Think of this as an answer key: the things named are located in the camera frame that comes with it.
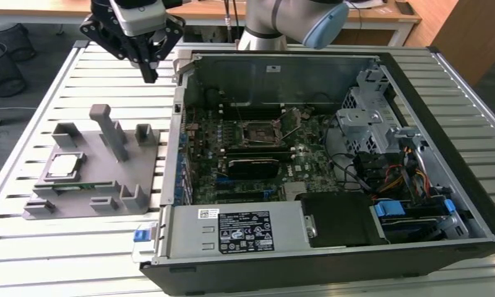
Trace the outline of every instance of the aluminum table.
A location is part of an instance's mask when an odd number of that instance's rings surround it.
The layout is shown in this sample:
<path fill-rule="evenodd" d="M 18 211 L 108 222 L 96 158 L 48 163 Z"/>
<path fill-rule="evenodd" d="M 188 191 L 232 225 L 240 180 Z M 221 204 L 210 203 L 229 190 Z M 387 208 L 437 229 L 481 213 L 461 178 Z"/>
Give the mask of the aluminum table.
<path fill-rule="evenodd" d="M 291 50 L 304 50 L 291 46 Z M 230 45 L 180 44 L 177 50 Z M 328 51 L 392 53 L 437 122 L 495 201 L 495 115 L 440 54 L 421 48 L 335 46 Z M 162 297 L 130 260 L 133 230 L 157 219 L 172 114 L 176 50 L 158 66 L 154 85 L 96 44 L 78 41 L 0 173 L 0 296 Z M 396 101 L 404 115 L 408 111 Z M 88 111 L 112 107 L 122 129 L 149 123 L 161 130 L 150 211 L 144 215 L 26 221 L 22 206 L 42 172 L 58 122 L 98 130 Z M 459 262 L 424 277 L 303 286 L 220 296 L 495 296 L 495 255 Z"/>

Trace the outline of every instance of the mesh trash can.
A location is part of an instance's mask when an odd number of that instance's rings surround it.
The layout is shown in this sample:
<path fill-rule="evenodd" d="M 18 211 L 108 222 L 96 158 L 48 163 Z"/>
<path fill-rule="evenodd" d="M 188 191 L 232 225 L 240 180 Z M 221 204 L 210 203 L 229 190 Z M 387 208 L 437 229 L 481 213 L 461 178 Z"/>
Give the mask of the mesh trash can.
<path fill-rule="evenodd" d="M 7 47 L 10 58 L 19 62 L 36 55 L 22 24 L 0 23 L 0 43 Z"/>
<path fill-rule="evenodd" d="M 10 97 L 26 87 L 22 74 L 7 55 L 7 47 L 0 43 L 0 97 Z"/>

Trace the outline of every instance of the cpu socket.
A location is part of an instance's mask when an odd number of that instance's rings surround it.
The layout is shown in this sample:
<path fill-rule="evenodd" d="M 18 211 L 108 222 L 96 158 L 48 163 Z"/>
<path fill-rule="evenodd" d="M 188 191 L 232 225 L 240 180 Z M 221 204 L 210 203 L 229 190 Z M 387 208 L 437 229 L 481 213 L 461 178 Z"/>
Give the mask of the cpu socket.
<path fill-rule="evenodd" d="M 280 123 L 252 121 L 241 123 L 241 139 L 246 147 L 276 147 L 280 145 Z"/>

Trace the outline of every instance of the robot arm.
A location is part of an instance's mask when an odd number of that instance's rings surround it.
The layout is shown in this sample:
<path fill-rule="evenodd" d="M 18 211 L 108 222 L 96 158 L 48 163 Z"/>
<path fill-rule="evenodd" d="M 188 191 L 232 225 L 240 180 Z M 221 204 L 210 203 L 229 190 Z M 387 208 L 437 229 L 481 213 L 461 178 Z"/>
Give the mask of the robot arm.
<path fill-rule="evenodd" d="M 348 17 L 343 0 L 246 2 L 241 50 L 284 50 L 285 37 L 316 50 L 336 38 Z"/>
<path fill-rule="evenodd" d="M 158 61 L 181 36 L 185 21 L 166 13 L 186 0 L 92 0 L 81 32 L 117 58 L 141 70 L 144 81 L 157 79 Z"/>
<path fill-rule="evenodd" d="M 189 0 L 92 0 L 92 15 L 81 32 L 141 70 L 144 81 L 157 79 L 158 61 L 181 36 L 185 21 L 166 9 Z M 241 50 L 284 50 L 285 36 L 313 49 L 335 39 L 348 16 L 343 0 L 248 0 Z"/>

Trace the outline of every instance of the power supply label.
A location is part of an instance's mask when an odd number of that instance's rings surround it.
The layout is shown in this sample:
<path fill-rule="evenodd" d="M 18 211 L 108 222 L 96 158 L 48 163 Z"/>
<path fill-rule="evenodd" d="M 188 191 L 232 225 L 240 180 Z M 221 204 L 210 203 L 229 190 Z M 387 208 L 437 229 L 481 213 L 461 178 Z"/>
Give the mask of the power supply label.
<path fill-rule="evenodd" d="M 218 250 L 222 254 L 273 251 L 269 212 L 221 213 Z"/>

